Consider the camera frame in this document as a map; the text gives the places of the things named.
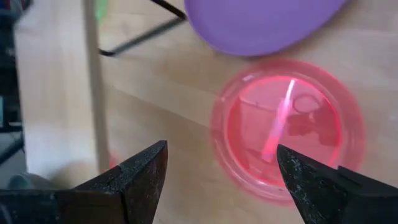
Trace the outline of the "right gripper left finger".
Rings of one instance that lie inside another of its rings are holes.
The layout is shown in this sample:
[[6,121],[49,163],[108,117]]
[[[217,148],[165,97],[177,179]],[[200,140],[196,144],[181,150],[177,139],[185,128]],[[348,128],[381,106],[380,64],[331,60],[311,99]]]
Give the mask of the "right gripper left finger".
[[58,195],[64,224],[152,224],[167,171],[161,140],[105,173]]

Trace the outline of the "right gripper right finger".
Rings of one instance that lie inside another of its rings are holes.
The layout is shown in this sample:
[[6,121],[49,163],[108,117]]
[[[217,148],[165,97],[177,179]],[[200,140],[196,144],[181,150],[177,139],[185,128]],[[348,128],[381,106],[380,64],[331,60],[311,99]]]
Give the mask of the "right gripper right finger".
[[305,224],[398,224],[398,188],[283,145],[277,161]]

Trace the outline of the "pink translucent plate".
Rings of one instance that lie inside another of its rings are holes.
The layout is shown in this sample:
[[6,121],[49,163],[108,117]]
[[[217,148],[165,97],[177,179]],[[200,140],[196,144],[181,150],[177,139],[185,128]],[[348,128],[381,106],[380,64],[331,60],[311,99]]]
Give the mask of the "pink translucent plate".
[[366,150],[353,95],[326,70],[292,59],[256,63],[217,97],[210,124],[218,162],[243,190],[291,205],[276,149],[287,146],[329,167],[358,170]]

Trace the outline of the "wooden shelf with black legs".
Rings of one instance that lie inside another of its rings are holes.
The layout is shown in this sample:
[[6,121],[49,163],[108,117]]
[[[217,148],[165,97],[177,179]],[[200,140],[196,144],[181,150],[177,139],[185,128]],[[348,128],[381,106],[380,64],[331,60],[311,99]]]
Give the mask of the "wooden shelf with black legs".
[[101,56],[113,57],[183,22],[174,15],[112,50],[98,47],[95,0],[33,0],[14,27],[27,170],[74,187],[109,168]]

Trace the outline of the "small purple plate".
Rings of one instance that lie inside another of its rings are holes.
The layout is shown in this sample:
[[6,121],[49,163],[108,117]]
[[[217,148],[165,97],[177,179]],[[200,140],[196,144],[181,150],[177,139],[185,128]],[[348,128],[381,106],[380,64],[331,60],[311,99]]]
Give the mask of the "small purple plate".
[[348,0],[184,0],[193,30],[237,56],[278,52],[308,37]]

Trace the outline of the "green translucent plate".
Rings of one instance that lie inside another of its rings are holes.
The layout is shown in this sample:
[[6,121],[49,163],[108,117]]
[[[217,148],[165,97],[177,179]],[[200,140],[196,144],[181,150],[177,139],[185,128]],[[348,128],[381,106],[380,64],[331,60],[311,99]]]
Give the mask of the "green translucent plate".
[[108,11],[108,0],[95,0],[95,16],[101,22]]

